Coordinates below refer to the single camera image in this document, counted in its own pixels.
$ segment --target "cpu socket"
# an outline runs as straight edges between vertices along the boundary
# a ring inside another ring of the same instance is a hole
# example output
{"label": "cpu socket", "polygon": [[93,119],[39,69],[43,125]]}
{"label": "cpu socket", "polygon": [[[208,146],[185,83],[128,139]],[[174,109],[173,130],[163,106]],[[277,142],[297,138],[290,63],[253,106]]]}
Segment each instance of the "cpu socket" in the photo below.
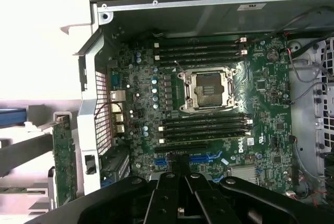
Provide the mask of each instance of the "cpu socket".
{"label": "cpu socket", "polygon": [[180,110],[187,113],[225,111],[238,106],[234,100],[233,76],[237,69],[214,67],[189,69],[177,76],[184,82],[185,104]]}

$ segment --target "perforated metal panel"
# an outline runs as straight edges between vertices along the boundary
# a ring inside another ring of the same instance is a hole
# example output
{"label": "perforated metal panel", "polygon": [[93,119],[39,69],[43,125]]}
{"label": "perforated metal panel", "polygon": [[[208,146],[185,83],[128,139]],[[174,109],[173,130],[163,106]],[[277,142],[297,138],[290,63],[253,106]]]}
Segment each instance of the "perforated metal panel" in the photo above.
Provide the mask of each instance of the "perforated metal panel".
{"label": "perforated metal panel", "polygon": [[103,155],[111,148],[110,116],[106,89],[106,74],[95,72],[97,102],[95,107],[96,142],[98,154]]}
{"label": "perforated metal panel", "polygon": [[[326,41],[326,44],[329,46],[327,48],[327,58],[324,62],[324,67],[329,71],[330,74],[333,74],[333,61],[334,61],[334,39]],[[321,60],[324,58],[324,51],[325,48],[321,49]],[[328,80],[324,73],[321,74],[322,82],[331,83],[333,80]],[[323,86],[323,96],[324,96],[324,144],[326,147],[333,147],[334,146],[334,112],[331,112],[329,109],[329,103],[332,103],[332,99],[328,97],[327,92],[325,91],[325,86]]]}

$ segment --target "screw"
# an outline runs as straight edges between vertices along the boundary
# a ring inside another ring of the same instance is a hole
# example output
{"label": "screw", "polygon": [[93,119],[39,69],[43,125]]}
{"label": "screw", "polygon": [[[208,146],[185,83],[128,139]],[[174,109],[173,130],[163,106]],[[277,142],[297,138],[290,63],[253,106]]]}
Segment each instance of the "screw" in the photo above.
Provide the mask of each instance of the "screw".
{"label": "screw", "polygon": [[166,175],[166,178],[174,178],[175,177],[175,174],[174,173],[169,173]]}
{"label": "screw", "polygon": [[141,179],[136,178],[132,181],[132,184],[139,184],[141,182]]}
{"label": "screw", "polygon": [[192,173],[192,174],[190,175],[190,177],[191,177],[191,178],[194,178],[194,179],[197,179],[197,178],[200,177],[200,175],[199,175],[198,173]]}
{"label": "screw", "polygon": [[235,180],[234,179],[227,179],[226,183],[227,184],[235,184]]}

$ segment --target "motherboard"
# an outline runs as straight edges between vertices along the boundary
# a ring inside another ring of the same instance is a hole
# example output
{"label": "motherboard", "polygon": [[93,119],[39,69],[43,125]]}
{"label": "motherboard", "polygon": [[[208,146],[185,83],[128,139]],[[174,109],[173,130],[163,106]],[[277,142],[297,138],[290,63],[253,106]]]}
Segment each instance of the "motherboard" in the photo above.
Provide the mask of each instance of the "motherboard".
{"label": "motherboard", "polygon": [[214,182],[236,176],[292,188],[289,58],[285,38],[162,39],[123,44],[108,66],[112,132],[130,146],[133,175],[166,171],[187,154]]}

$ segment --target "green circuit board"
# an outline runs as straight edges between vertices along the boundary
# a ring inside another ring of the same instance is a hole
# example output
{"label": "green circuit board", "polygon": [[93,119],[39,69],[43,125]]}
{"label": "green circuit board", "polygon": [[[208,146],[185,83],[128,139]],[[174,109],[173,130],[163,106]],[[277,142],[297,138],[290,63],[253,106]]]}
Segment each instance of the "green circuit board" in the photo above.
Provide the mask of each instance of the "green circuit board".
{"label": "green circuit board", "polygon": [[[284,193],[292,188],[292,145],[288,141],[291,134],[289,60],[282,51],[287,47],[285,38],[248,43],[247,54],[233,63],[201,66],[198,61],[193,66],[175,63],[174,66],[161,67],[156,61],[154,48],[157,46],[205,45],[238,38],[240,36],[168,39],[147,42],[134,49],[122,46],[115,58],[117,66],[109,68],[110,89],[126,91],[126,101],[122,102],[125,120],[116,124],[124,125],[122,136],[131,146],[132,174],[149,179],[151,173],[166,169],[164,165],[154,164],[155,159],[165,157],[164,153],[156,153],[154,149],[173,143],[159,141],[159,126],[165,119],[185,119],[189,116],[189,113],[180,110],[185,104],[185,89],[184,81],[178,74],[190,69],[227,67],[235,70],[233,97],[237,106],[217,113],[227,116],[244,113],[249,131],[243,136],[201,139],[196,143],[206,143],[206,150],[179,150],[175,153],[219,155],[210,162],[190,163],[192,171],[207,173],[214,179],[237,176],[244,169],[245,176],[251,177],[250,181],[268,189]],[[277,53],[279,58],[271,60]],[[210,112],[198,115],[205,117],[207,114]],[[186,137],[176,139],[176,142],[194,143],[193,140],[187,142]]]}
{"label": "green circuit board", "polygon": [[76,199],[77,169],[76,152],[72,139],[69,116],[59,116],[53,125],[53,155],[57,206]]}

